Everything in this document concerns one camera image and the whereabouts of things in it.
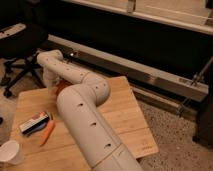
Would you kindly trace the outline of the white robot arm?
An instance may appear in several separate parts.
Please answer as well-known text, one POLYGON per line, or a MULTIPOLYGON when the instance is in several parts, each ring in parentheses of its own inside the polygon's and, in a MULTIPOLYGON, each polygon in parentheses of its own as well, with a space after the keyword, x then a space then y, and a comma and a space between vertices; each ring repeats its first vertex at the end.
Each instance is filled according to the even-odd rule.
POLYGON ((65 63, 60 50, 40 53, 37 62, 48 88, 57 77, 71 83, 58 94, 56 105, 91 171, 144 171, 97 109, 110 96, 107 80, 65 63))

